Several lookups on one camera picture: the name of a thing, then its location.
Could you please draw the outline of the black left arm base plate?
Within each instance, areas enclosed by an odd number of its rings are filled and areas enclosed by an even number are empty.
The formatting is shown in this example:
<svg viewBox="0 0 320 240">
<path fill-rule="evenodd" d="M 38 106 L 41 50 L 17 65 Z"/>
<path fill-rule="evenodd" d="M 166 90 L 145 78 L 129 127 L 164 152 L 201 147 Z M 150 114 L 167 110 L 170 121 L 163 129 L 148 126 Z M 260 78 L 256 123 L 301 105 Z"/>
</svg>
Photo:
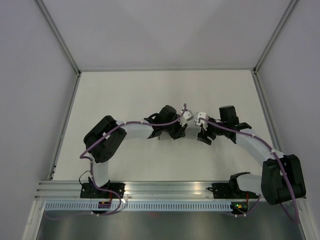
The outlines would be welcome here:
<svg viewBox="0 0 320 240">
<path fill-rule="evenodd" d="M 107 183 L 102 186 L 104 190 L 110 190 L 117 193 L 122 199 L 125 193 L 125 184 L 121 182 Z M 94 187 L 92 182 L 83 183 L 80 191 L 81 199 L 117 199 L 113 192 L 102 191 Z"/>
</svg>

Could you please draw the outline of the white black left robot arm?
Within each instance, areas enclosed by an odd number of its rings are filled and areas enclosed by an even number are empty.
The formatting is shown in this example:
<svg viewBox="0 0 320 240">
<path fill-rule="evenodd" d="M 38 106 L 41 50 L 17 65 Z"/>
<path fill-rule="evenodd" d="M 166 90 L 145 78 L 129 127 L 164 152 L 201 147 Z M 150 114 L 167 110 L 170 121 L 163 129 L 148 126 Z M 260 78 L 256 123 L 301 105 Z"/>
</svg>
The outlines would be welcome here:
<svg viewBox="0 0 320 240">
<path fill-rule="evenodd" d="M 110 115 L 105 116 L 84 137 L 85 151 L 79 157 L 89 160 L 92 193 L 98 198 L 108 195 L 109 160 L 123 141 L 158 138 L 162 133 L 169 134 L 173 140 L 183 138 L 186 136 L 188 122 L 193 116 L 186 104 L 181 112 L 165 105 L 159 113 L 136 121 L 120 121 Z"/>
</svg>

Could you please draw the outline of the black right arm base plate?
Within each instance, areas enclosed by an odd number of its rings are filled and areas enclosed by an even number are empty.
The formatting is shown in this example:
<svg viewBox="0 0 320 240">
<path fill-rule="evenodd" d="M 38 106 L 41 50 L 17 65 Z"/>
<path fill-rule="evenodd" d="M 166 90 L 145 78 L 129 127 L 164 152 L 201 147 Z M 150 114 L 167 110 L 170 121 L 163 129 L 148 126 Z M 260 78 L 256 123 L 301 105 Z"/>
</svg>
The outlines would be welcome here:
<svg viewBox="0 0 320 240">
<path fill-rule="evenodd" d="M 213 193 L 214 199 L 257 199 L 258 195 L 253 192 L 246 192 L 242 190 L 234 190 L 231 188 L 229 183 L 226 182 L 216 182 L 212 183 L 211 187 L 207 188 L 210 192 Z"/>
</svg>

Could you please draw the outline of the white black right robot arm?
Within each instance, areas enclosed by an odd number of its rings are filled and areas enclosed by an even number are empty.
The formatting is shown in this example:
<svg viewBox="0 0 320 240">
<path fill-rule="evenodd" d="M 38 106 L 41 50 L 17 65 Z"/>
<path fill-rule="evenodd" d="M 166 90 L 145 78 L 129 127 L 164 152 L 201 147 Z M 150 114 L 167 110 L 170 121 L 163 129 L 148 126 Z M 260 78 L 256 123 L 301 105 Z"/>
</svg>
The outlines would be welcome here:
<svg viewBox="0 0 320 240">
<path fill-rule="evenodd" d="M 219 108 L 220 119 L 198 112 L 194 123 L 200 127 L 198 140 L 211 145 L 224 136 L 244 149 L 261 166 L 261 174 L 235 173 L 228 181 L 228 192 L 235 198 L 245 192 L 262 195 L 270 205 L 306 196 L 306 186 L 299 158 L 271 147 L 246 122 L 240 122 L 234 106 Z"/>
</svg>

